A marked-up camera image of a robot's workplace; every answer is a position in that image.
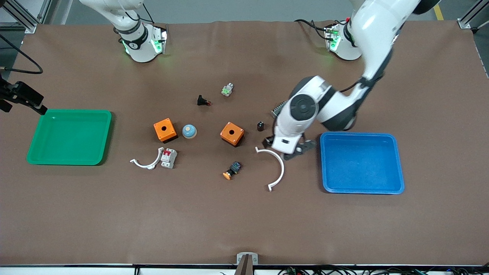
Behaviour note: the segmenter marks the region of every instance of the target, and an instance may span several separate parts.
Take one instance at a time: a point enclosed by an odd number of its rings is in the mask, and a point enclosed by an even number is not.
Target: green tray
[[[97,165],[104,156],[111,119],[105,110],[47,110],[39,119],[27,162]]]

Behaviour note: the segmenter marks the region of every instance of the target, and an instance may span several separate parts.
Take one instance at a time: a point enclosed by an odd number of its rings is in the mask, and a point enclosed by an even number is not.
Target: brown table mat
[[[40,25],[22,50],[42,75],[13,73],[53,109],[113,112],[107,160],[95,167],[37,166],[25,156],[39,116],[0,114],[0,263],[227,263],[257,252],[265,264],[484,264],[489,258],[488,80],[470,30],[454,21],[407,22],[394,57],[360,109],[357,132],[398,141],[399,196],[329,194],[318,153],[286,162],[256,154],[269,111],[305,76],[336,88],[360,76],[298,23],[171,25],[167,55],[133,62],[110,25]],[[32,68],[19,57],[17,68]],[[220,94],[227,83],[233,94]],[[212,107],[197,106],[199,94]],[[158,141],[169,117],[197,137]],[[265,132],[257,132],[263,120]],[[222,141],[231,121],[241,147]],[[316,138],[325,129],[306,131]],[[158,147],[175,169],[149,171]],[[222,176],[233,161],[243,168]]]

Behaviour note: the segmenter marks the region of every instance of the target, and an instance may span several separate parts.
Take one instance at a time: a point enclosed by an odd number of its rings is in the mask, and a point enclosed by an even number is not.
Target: white semicircular clamp
[[[139,166],[139,167],[141,167],[141,168],[146,168],[146,169],[148,169],[148,170],[153,170],[153,169],[156,167],[156,165],[158,164],[158,162],[160,161],[160,159],[161,159],[161,154],[163,154],[163,150],[165,150],[165,148],[163,148],[163,147],[158,148],[158,157],[157,157],[157,158],[156,158],[156,160],[155,160],[153,163],[151,163],[151,164],[148,164],[148,165],[141,165],[141,164],[139,164],[139,163],[137,162],[137,160],[136,160],[136,159],[133,159],[133,160],[131,160],[130,162],[132,162],[132,163],[136,164],[137,166]]]
[[[285,171],[285,167],[284,167],[284,161],[280,158],[280,156],[271,151],[271,150],[267,150],[267,149],[261,149],[261,150],[258,150],[258,147],[255,147],[255,150],[256,150],[256,153],[269,153],[271,155],[273,155],[274,157],[276,157],[278,159],[278,161],[280,162],[280,167],[282,168],[282,172],[280,173],[280,177],[278,177],[278,179],[272,183],[270,183],[268,185],[268,190],[271,192],[272,191],[272,187],[276,186],[281,180],[282,180],[282,177],[284,176],[284,171]]]

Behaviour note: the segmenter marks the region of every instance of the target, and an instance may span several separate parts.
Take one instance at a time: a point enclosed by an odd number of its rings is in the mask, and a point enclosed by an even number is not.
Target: metal frame
[[[470,22],[486,7],[489,6],[489,0],[478,0],[463,16],[462,18],[458,18],[457,22],[461,29],[471,29],[473,33],[476,33],[482,26],[486,23],[483,23],[480,26],[472,27],[470,26]]]
[[[0,23],[0,27],[7,29],[25,28],[25,33],[35,33],[37,24],[46,21],[46,15],[51,8],[52,2],[52,0],[44,0],[39,14],[35,17],[17,0],[7,0],[3,7],[17,22]]]
[[[7,0],[3,5],[3,8],[13,17],[17,22],[25,27],[25,33],[35,33],[36,25],[40,22],[35,18],[28,10],[26,10],[17,0]]]

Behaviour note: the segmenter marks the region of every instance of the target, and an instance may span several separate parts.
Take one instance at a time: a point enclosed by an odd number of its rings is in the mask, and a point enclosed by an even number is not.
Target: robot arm
[[[145,24],[134,11],[143,0],[80,0],[109,20],[122,37],[126,53],[137,62],[148,62],[163,53],[166,29]]]
[[[360,105],[383,76],[402,25],[419,2],[366,0],[345,28],[365,62],[364,73],[352,93],[342,94],[319,76],[301,80],[277,117],[274,137],[268,138],[272,148],[294,154],[299,139],[314,119],[330,131],[351,129]]]

